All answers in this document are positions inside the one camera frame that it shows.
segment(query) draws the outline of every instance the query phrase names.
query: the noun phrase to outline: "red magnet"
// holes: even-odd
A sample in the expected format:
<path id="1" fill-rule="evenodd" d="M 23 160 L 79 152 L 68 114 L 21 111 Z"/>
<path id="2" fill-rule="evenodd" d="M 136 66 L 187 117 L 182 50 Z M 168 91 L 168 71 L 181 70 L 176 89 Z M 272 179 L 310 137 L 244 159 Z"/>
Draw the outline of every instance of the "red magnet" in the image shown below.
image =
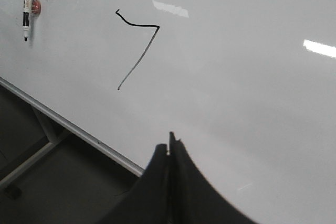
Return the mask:
<path id="1" fill-rule="evenodd" d="M 39 0 L 33 0 L 31 2 L 31 11 L 32 13 L 38 15 L 41 12 L 41 3 Z"/>

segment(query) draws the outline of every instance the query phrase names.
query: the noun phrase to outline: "drawn line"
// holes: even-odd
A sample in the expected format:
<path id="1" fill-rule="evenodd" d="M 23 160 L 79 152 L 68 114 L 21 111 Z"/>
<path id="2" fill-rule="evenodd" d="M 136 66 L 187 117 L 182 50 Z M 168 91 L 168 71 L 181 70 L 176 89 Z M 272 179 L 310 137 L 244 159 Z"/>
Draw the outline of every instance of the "drawn line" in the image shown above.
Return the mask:
<path id="1" fill-rule="evenodd" d="M 125 76 L 125 78 L 121 81 L 121 83 L 118 86 L 118 90 L 120 90 L 121 85 L 126 81 L 126 79 L 128 78 L 128 76 L 133 72 L 133 70 L 137 67 L 137 65 L 140 63 L 140 61 L 142 60 L 142 58 L 144 57 L 144 55 L 146 54 L 147 50 L 149 49 L 149 47 L 151 46 L 151 43 L 153 42 L 156 34 L 158 33 L 160 27 L 157 25 L 138 25 L 138 24 L 133 24 L 131 22 L 128 22 L 120 13 L 118 13 L 119 9 L 116 11 L 116 14 L 128 25 L 130 26 L 138 26 L 138 27 L 154 27 L 156 28 L 155 33 L 153 34 L 151 40 L 149 41 L 147 47 L 145 48 L 145 51 L 142 53 L 141 57 L 139 58 L 139 60 L 136 62 L 136 64 L 134 65 L 134 67 L 131 69 L 131 71 L 128 72 L 128 74 Z"/>

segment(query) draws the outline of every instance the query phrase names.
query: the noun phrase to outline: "whiteboard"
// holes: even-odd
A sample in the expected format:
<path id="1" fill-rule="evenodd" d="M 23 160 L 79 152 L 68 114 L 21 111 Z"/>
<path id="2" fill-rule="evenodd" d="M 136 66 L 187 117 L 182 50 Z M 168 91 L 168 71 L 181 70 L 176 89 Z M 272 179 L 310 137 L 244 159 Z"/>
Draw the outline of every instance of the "whiteboard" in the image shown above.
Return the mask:
<path id="1" fill-rule="evenodd" d="M 335 223 L 334 0 L 0 0 L 0 77 L 141 167 L 168 132 L 260 223 Z M 117 87 L 143 53 L 143 60 Z"/>

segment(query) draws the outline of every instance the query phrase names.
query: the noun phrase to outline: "whiteboard frame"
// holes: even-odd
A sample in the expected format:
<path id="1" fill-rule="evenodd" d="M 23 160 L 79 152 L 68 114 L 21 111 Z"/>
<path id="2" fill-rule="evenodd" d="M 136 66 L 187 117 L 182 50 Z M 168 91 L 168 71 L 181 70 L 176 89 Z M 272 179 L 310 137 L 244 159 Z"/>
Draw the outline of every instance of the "whiteboard frame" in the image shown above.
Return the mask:
<path id="1" fill-rule="evenodd" d="M 100 152 L 104 153 L 106 156 L 129 170 L 134 175 L 140 177 L 143 173 L 144 169 L 134 163 L 133 161 L 129 160 L 116 150 L 110 148 L 109 146 L 105 145 L 103 142 L 95 138 L 94 136 L 90 135 L 86 131 L 82 130 L 78 126 L 74 125 L 67 119 L 63 118 L 61 115 L 56 113 L 55 111 L 51 110 L 47 106 L 43 105 L 33 97 L 29 96 L 27 93 L 22 91 L 21 89 L 15 87 L 2 77 L 0 77 L 0 85 L 15 94 L 16 96 L 20 97 L 25 102 L 29 103 L 32 107 L 39 110 L 44 115 L 48 116 L 49 118 L 53 119 L 55 122 L 62 125 L 64 128 L 68 129 L 73 134 L 77 135 L 79 138 L 90 144 L 91 146 L 95 147 Z"/>

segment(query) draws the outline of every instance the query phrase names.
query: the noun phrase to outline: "whiteboard stand leg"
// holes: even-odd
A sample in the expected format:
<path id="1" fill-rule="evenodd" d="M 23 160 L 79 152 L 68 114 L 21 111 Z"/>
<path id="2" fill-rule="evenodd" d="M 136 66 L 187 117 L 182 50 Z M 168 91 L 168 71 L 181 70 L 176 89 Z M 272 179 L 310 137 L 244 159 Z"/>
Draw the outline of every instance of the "whiteboard stand leg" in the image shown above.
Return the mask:
<path id="1" fill-rule="evenodd" d="M 25 160 L 22 164 L 20 164 L 15 170 L 9 173 L 6 177 L 0 180 L 0 190 L 9 186 L 15 179 L 17 179 L 20 175 L 26 172 L 29 168 L 31 168 L 34 164 L 36 164 L 41 158 L 47 155 L 50 151 L 52 151 L 62 140 L 64 140 L 67 136 L 71 134 L 68 130 L 63 130 L 59 136 L 56 136 L 54 128 L 50 123 L 50 119 L 34 109 L 36 117 L 44 130 L 49 143 L 39 149 L 35 154 L 33 154 L 30 158 Z"/>

